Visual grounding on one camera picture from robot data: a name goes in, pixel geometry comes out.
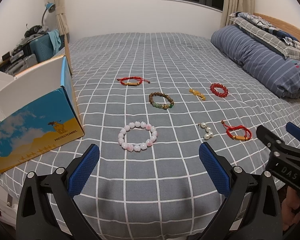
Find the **right hand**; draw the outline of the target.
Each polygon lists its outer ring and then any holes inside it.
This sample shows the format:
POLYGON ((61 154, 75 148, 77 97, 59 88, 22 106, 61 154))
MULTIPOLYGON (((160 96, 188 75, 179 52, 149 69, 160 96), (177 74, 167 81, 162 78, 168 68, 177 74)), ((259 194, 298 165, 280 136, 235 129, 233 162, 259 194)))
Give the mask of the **right hand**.
POLYGON ((287 188, 287 195, 281 205, 283 231, 286 231, 293 224, 298 224, 300 221, 300 212, 295 214, 293 211, 300 206, 300 197, 297 192, 291 188, 287 188))

